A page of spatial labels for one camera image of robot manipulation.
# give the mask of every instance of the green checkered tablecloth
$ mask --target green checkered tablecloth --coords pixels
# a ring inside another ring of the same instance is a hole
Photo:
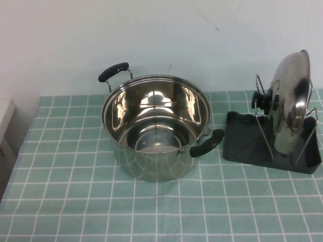
[[[211,128],[252,92],[206,93]],[[40,99],[0,203],[0,242],[323,241],[323,168],[305,175],[226,161],[223,142],[183,178],[137,181],[101,126],[104,95]],[[323,90],[310,106],[323,112]],[[323,123],[318,125],[322,149]]]

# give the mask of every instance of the black knob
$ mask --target black knob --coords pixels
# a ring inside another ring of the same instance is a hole
[[[255,103],[257,102],[257,107],[263,110],[265,115],[269,114],[273,98],[273,90],[270,88],[266,94],[261,94],[260,92],[254,92],[251,101],[251,108],[255,108]]]

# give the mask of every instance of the drip tray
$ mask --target drip tray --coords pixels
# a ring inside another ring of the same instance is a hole
[[[267,140],[271,140],[273,129],[270,120],[267,116],[260,116],[258,120]],[[228,161],[312,174],[321,164],[316,132],[309,140],[297,165],[295,163],[314,127],[313,117],[304,119],[303,130],[293,152],[283,156],[273,149],[274,159],[272,160],[256,117],[251,114],[228,112],[223,158]]]

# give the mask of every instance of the pot lid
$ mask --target pot lid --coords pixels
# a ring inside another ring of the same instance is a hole
[[[309,86],[310,63],[307,51],[285,57],[270,84],[273,101],[268,115],[273,118],[274,148],[282,154],[292,152],[302,131],[309,101]]]

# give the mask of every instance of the pot handle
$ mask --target pot handle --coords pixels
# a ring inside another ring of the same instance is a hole
[[[224,130],[213,130],[212,136],[205,140],[203,144],[194,146],[190,149],[190,155],[195,158],[204,155],[214,149],[221,142],[224,136]]]
[[[113,77],[115,74],[118,74],[121,71],[129,71],[130,72],[130,77],[132,79],[132,72],[129,69],[129,63],[123,62],[120,64],[116,64],[112,67],[109,67],[106,69],[104,72],[101,73],[101,75],[98,77],[99,82],[106,82],[109,86],[109,91],[111,92],[111,85],[107,81],[110,77]]]

